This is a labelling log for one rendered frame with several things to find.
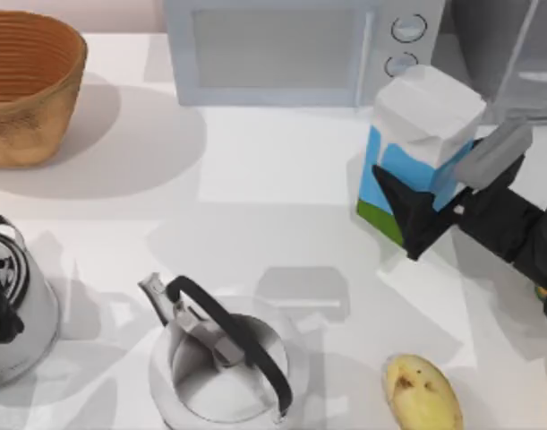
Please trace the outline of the white blue green milk carton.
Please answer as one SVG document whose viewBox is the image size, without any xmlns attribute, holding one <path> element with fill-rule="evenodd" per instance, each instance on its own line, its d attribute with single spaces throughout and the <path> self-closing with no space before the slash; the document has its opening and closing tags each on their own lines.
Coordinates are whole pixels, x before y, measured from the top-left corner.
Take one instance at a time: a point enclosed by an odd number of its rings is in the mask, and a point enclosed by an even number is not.
<svg viewBox="0 0 547 430">
<path fill-rule="evenodd" d="M 453 169 L 472 149 L 485 109 L 479 93 L 429 65 L 411 66 L 384 86 L 374 100 L 358 215 L 401 245 L 400 227 L 373 166 L 417 192 L 432 193 L 440 211 L 458 190 Z"/>
</svg>

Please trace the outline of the small microwave knob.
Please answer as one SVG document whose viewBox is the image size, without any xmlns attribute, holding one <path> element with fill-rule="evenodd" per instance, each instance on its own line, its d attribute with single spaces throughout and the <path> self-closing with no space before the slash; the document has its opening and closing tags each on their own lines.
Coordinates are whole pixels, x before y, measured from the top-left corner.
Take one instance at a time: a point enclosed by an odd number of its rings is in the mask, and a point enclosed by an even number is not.
<svg viewBox="0 0 547 430">
<path fill-rule="evenodd" d="M 418 64 L 419 60 L 415 54 L 403 52 L 397 56 L 390 56 L 385 61 L 383 69 L 388 77 L 394 78 L 403 73 L 407 68 Z"/>
</svg>

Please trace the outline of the pale microwave oven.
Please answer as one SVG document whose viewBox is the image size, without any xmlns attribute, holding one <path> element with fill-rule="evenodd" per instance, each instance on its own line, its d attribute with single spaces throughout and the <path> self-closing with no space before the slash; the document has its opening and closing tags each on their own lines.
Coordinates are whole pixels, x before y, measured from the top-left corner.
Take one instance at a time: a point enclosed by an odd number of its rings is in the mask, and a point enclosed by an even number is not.
<svg viewBox="0 0 547 430">
<path fill-rule="evenodd" d="M 164 0 L 188 106 L 364 107 L 427 65 L 446 0 Z"/>
</svg>

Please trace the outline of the large microwave knob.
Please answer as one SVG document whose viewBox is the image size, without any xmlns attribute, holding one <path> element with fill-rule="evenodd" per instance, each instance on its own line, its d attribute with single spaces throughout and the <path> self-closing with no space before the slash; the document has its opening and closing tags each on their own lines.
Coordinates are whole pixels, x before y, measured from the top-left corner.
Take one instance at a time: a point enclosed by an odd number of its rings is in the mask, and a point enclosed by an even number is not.
<svg viewBox="0 0 547 430">
<path fill-rule="evenodd" d="M 404 44 L 421 39 L 427 30 L 427 21 L 418 13 L 396 18 L 391 25 L 392 37 Z"/>
</svg>

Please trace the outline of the grey cabinet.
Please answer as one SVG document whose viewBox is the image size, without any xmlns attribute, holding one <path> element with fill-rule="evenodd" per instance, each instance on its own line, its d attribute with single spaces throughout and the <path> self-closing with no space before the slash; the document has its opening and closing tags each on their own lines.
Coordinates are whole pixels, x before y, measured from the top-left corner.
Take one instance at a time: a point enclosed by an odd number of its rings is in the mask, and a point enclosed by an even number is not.
<svg viewBox="0 0 547 430">
<path fill-rule="evenodd" d="M 480 93 L 485 124 L 547 125 L 547 0 L 448 0 L 433 64 Z"/>
</svg>

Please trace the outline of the yellow potato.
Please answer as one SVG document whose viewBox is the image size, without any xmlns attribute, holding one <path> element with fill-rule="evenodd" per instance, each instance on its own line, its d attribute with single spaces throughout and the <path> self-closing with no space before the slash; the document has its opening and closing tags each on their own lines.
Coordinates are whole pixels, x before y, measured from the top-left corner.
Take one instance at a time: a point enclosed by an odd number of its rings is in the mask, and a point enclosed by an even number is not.
<svg viewBox="0 0 547 430">
<path fill-rule="evenodd" d="M 449 379 L 426 358 L 389 357 L 383 366 L 382 388 L 401 430 L 464 430 L 463 413 Z"/>
</svg>

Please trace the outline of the microwave oven door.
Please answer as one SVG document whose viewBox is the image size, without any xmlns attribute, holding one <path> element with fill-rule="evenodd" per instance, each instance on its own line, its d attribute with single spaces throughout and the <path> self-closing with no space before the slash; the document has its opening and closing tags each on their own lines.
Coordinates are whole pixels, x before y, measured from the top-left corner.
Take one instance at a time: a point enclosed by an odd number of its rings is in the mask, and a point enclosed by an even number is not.
<svg viewBox="0 0 547 430">
<path fill-rule="evenodd" d="M 164 0 L 186 106 L 353 107 L 368 0 Z"/>
</svg>

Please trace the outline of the brown woven basket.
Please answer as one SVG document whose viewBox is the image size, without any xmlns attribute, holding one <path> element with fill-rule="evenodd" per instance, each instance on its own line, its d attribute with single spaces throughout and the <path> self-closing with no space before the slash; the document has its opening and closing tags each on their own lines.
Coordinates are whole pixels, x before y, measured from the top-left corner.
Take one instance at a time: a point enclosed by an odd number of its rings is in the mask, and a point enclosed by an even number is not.
<svg viewBox="0 0 547 430">
<path fill-rule="evenodd" d="M 86 40 L 70 24 L 0 10 L 0 168 L 37 166 L 59 151 L 87 55 Z"/>
</svg>

